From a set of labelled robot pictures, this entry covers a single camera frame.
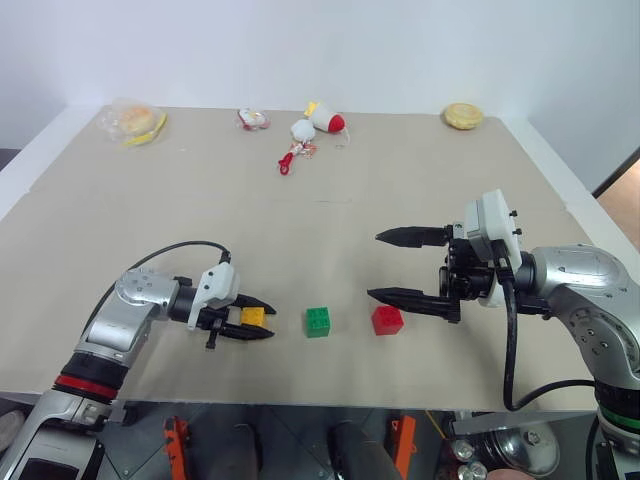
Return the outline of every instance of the table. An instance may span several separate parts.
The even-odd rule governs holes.
[[[401,249],[373,237],[390,227],[442,226],[501,188],[517,208],[523,248],[588,241],[554,189],[499,119],[460,132],[429,115],[349,114],[351,144],[317,137],[311,159],[282,177],[296,112],[270,112],[246,132],[234,112],[170,108],[153,143],[123,149],[90,122],[0,222],[0,391],[41,392],[68,360],[87,315],[123,269],[166,244],[225,244],[241,292],[268,301],[272,339],[220,340],[156,322],[124,398],[240,403],[502,408],[503,310],[463,305],[463,320],[405,314],[376,337],[368,288],[437,293],[444,248]],[[194,247],[156,270],[199,278],[217,254]],[[328,306],[327,338],[307,339],[303,314]],[[516,396],[588,378],[558,321],[522,316]],[[590,409],[593,393],[545,395],[542,409]]]

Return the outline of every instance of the red toy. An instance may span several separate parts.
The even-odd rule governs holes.
[[[400,310],[388,305],[376,308],[371,320],[376,335],[395,335],[404,327]]]

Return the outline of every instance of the plastic bag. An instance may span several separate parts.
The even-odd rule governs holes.
[[[138,100],[117,98],[97,119],[109,138],[125,146],[153,140],[167,121],[167,114]]]

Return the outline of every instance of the white wall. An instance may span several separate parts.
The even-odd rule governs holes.
[[[0,146],[24,142],[62,103],[115,96],[428,113],[457,100],[532,114],[592,186],[640,143],[638,16],[638,0],[0,0],[0,27],[11,26],[0,28],[0,118],[16,119]],[[623,101],[624,135],[604,128]]]

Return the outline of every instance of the orange clamp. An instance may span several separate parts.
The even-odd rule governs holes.
[[[402,479],[407,480],[411,455],[418,451],[413,444],[413,436],[416,433],[416,419],[403,415],[400,420],[391,422],[391,429],[393,430],[393,443],[395,446],[393,464],[400,472]]]
[[[188,480],[187,457],[184,453],[185,442],[189,436],[187,422],[178,417],[169,417],[164,421],[164,449],[171,464],[171,480]]]

